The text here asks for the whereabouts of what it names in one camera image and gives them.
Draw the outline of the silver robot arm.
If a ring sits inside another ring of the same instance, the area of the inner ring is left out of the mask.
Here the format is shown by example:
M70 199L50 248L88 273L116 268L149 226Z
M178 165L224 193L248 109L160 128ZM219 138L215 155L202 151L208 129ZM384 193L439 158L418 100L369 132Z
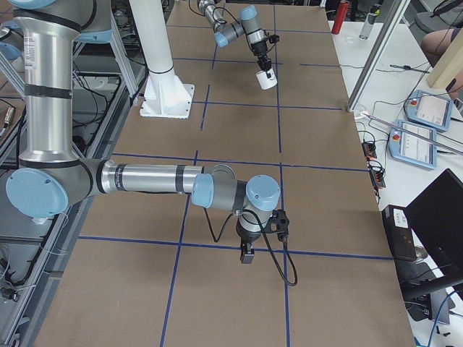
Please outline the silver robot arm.
M56 215L86 197L115 191L190 194L205 209L230 211L238 217L244 264L252 262L253 242L260 235L273 251L267 234L276 224L280 189L270 176L249 181L235 178L225 165L130 165L112 160L81 158L72 148L72 47L75 40L106 43L112 36L110 1L9 1L23 32L27 147L20 168L7 179L9 201L33 218ZM147 59L148 83L141 116L187 119L194 85L183 84L174 71L161 1L129 1L138 37ZM226 24L216 10L218 1L197 1L197 8L214 26L223 47L245 35L261 69L262 89L276 85L268 58L269 35L254 6Z
M225 47L241 36L245 36L252 54L257 58L260 71L255 74L260 87L267 90L277 84L272 61L268 57L267 43L276 45L279 42L277 34L267 33L260 22L257 9L254 5L245 7L240 12L240 18L228 23L219 13L219 1L197 1L197 8L214 31L214 38L219 47Z

